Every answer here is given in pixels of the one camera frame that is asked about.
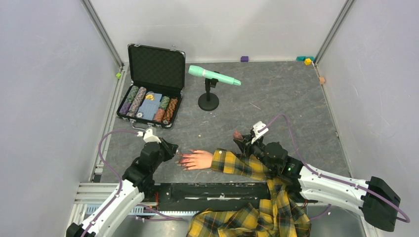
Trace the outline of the pink nail polish bottle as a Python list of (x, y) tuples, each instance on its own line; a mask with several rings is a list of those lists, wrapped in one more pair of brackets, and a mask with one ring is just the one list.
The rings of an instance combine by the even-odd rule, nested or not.
[(237, 139), (237, 140), (243, 140), (242, 134), (239, 131), (237, 131), (237, 130), (234, 131), (233, 138), (234, 139)]

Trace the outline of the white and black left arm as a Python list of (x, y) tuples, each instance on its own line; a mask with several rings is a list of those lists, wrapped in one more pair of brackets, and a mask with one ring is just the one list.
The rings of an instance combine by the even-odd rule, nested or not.
[(112, 236), (135, 206), (155, 196), (153, 174), (162, 162), (172, 159), (177, 151), (178, 145), (163, 138), (146, 142), (140, 156), (125, 170), (113, 192), (82, 223), (72, 223), (65, 236)]

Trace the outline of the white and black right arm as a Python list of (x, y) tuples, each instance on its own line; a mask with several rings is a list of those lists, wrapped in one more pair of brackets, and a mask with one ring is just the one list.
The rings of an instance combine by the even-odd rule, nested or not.
[(338, 206), (356, 213), (370, 225), (393, 232), (400, 197), (381, 178), (370, 180), (343, 177), (322, 171), (289, 156), (278, 142), (263, 144), (250, 135), (234, 139), (240, 151), (253, 156), (268, 169), (269, 178), (279, 178), (286, 185), (291, 201), (309, 200)]

